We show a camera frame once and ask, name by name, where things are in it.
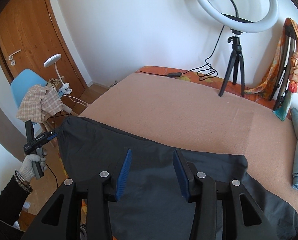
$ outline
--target gloved hand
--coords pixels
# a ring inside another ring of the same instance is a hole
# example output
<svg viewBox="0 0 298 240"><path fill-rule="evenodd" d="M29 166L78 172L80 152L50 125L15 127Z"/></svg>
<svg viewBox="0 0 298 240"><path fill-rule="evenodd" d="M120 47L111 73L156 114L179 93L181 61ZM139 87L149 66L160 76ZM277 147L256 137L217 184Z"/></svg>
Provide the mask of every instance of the gloved hand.
<svg viewBox="0 0 298 240"><path fill-rule="evenodd" d="M46 167L46 157L40 157L37 154L29 154L25 157L21 168L19 169L19 174L28 182L34 177L34 172L32 168L32 162L40 162L42 171L47 169Z"/></svg>

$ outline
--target black tripod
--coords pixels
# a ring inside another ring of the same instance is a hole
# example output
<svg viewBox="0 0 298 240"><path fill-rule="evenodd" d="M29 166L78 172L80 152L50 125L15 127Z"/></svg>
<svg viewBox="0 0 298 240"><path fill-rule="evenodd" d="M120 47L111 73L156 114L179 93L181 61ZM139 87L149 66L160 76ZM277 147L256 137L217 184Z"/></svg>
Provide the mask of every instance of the black tripod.
<svg viewBox="0 0 298 240"><path fill-rule="evenodd" d="M229 64L227 67L227 72L225 75L224 82L222 83L222 87L219 92L219 96L221 97L224 94L225 88L229 81L229 77L233 68L233 81L232 84L235 85L237 83L237 75L238 75L238 66L240 64L240 76L241 76L241 96L245 96L245 70L243 64L243 56L240 45L240 38L238 36L233 36L228 39L228 43L233 42L232 44L232 52L229 60Z"/></svg>

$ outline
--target white ring light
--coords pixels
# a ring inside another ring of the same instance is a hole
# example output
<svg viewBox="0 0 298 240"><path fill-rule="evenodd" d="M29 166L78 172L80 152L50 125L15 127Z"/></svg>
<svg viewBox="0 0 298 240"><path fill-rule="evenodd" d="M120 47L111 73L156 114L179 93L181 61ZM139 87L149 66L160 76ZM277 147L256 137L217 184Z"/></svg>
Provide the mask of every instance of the white ring light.
<svg viewBox="0 0 298 240"><path fill-rule="evenodd" d="M269 0L270 8L268 14L262 20L255 23L242 23L235 20L229 19L218 12L208 0L198 0L204 10L215 20L228 26L231 29L246 32L246 33L259 33L270 29L278 20L278 1Z"/></svg>

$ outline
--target door handle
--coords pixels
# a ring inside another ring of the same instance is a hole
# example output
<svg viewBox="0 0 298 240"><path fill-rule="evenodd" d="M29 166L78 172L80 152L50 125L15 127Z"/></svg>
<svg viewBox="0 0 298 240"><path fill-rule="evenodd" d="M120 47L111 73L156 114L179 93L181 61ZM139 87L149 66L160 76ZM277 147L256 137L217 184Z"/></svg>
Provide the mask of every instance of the door handle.
<svg viewBox="0 0 298 240"><path fill-rule="evenodd" d="M14 53L12 53L10 56L9 56L9 60L12 60L13 59L13 55L15 55L16 53L18 53L18 52L20 52L21 51L21 49L20 50L17 50L16 52L14 52Z"/></svg>

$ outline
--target tripod leg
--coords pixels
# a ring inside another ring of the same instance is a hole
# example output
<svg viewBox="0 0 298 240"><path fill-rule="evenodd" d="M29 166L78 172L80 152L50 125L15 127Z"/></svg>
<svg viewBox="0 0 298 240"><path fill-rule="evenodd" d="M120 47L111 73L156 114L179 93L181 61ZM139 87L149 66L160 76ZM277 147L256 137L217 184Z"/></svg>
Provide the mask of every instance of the tripod leg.
<svg viewBox="0 0 298 240"><path fill-rule="evenodd" d="M245 97L245 66L243 62L242 53L239 54L239 62L240 62L240 76L241 76L241 96Z"/></svg>
<svg viewBox="0 0 298 240"><path fill-rule="evenodd" d="M228 63L228 67L227 67L227 72L226 72L224 81L223 81L223 83L222 83L222 86L221 86L221 89L220 89L220 92L219 92L219 96L220 96L220 97L221 97L221 96L224 94L224 92L225 92L225 89L226 89L226 86L227 86L227 83L228 83L228 80L229 80L229 77L230 77L230 74L231 74L231 71L232 71L234 62L235 62L235 60L236 60L236 57L237 57L237 53L234 52L234 51L231 52L231 56L230 56L229 63Z"/></svg>
<svg viewBox="0 0 298 240"><path fill-rule="evenodd" d="M237 83L237 76L238 76L238 66L239 66L239 57L236 57L236 61L233 65L233 80L232 84L235 85Z"/></svg>

